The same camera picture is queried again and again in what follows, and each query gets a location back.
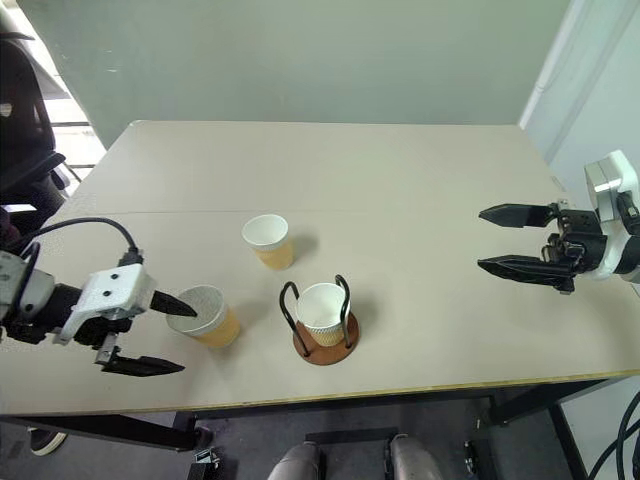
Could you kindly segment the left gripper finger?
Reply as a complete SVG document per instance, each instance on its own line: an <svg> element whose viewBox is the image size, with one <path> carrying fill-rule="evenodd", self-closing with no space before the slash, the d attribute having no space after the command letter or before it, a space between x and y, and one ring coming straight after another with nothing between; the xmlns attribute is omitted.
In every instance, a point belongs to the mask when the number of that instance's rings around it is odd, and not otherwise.
<svg viewBox="0 0 640 480"><path fill-rule="evenodd" d="M197 316L197 312L187 303L158 290L153 292L150 309L167 315L180 317Z"/></svg>
<svg viewBox="0 0 640 480"><path fill-rule="evenodd" d="M115 346L110 351L100 350L95 364L101 366L101 371L125 376L161 376L181 372L184 366L168 360L141 356L138 358L124 357L119 354L120 348Z"/></svg>

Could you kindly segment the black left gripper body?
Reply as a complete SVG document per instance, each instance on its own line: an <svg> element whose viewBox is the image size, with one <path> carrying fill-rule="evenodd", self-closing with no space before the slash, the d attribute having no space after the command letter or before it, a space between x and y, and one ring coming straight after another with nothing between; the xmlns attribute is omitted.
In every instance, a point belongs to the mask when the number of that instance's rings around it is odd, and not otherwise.
<svg viewBox="0 0 640 480"><path fill-rule="evenodd" d="M104 317L95 317L86 320L75 333L73 339L80 345L99 349L110 333L126 333L132 326L130 318L109 320Z"/></svg>

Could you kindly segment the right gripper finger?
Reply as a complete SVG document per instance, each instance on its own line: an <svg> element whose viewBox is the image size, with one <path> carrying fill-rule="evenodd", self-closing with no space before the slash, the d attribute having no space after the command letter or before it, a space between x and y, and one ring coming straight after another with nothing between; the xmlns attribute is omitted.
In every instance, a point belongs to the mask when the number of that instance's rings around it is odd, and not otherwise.
<svg viewBox="0 0 640 480"><path fill-rule="evenodd" d="M479 217L507 228L544 228L558 215L558 205L501 204L482 210Z"/></svg>
<svg viewBox="0 0 640 480"><path fill-rule="evenodd" d="M536 257L520 255L480 259L477 265L505 280L550 286L561 293L573 293L575 290L576 274L569 265L544 262Z"/></svg>

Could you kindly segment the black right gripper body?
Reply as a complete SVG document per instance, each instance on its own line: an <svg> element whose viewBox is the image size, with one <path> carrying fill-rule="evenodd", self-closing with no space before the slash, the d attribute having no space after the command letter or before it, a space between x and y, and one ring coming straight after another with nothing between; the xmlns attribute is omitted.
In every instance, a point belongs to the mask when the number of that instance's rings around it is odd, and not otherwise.
<svg viewBox="0 0 640 480"><path fill-rule="evenodd" d="M571 209L566 201L554 202L548 207L558 232L550 234L542 247L543 260L566 267L574 275L595 270L607 243L597 212Z"/></svg>

